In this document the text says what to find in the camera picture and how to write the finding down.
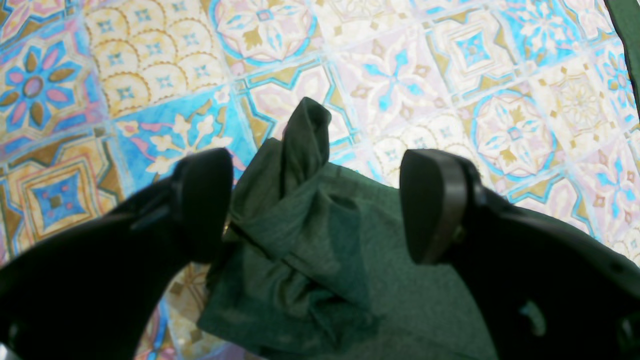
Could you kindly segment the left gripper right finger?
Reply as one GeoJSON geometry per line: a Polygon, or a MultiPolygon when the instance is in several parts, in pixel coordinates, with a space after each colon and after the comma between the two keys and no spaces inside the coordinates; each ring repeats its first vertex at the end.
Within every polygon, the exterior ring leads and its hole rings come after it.
{"type": "Polygon", "coordinates": [[[637,264],[487,189],[467,158],[409,149],[400,203],[410,258],[449,265],[501,360],[637,360],[637,264]]]}

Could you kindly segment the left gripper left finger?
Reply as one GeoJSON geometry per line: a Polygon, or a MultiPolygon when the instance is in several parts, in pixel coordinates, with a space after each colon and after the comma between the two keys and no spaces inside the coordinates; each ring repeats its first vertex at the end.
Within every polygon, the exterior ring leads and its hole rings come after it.
{"type": "Polygon", "coordinates": [[[5,264],[1,358],[132,360],[173,278],[221,246],[232,159],[226,148],[189,155],[107,214],[5,264]]]}

